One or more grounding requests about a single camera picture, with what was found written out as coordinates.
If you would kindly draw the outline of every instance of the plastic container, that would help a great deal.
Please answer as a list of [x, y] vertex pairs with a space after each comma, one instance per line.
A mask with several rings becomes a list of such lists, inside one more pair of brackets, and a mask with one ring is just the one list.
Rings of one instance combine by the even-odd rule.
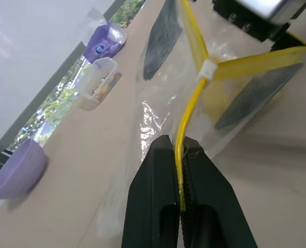
[[113, 59], [109, 57], [97, 59], [75, 85], [74, 90], [88, 100], [98, 102], [97, 93], [108, 82], [116, 69], [117, 63]]
[[43, 149], [28, 139], [0, 170], [0, 199], [13, 199], [32, 189], [47, 165]]

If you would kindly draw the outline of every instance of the plastic wrap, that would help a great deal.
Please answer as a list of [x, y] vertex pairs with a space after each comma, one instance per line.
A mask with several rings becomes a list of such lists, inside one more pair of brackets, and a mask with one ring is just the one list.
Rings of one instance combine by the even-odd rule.
[[[131, 150], [124, 170], [115, 180], [117, 183], [112, 185], [98, 211], [98, 237], [108, 245], [121, 239], [128, 188], [150, 144], [162, 134], [168, 134], [175, 143], [188, 99], [199, 83], [198, 71], [205, 58], [201, 51], [195, 51], [197, 46], [192, 45], [195, 41], [191, 40], [188, 30], [195, 27], [183, 21], [181, 1], [165, 1], [140, 58], [136, 82], [137, 110], [129, 141]], [[216, 64], [269, 51], [268, 44], [261, 44], [213, 13], [209, 1], [195, 3], [194, 14], [209, 59]], [[216, 72], [217, 80], [204, 85], [186, 136], [196, 139], [212, 158], [299, 67], [291, 65], [223, 80]]]

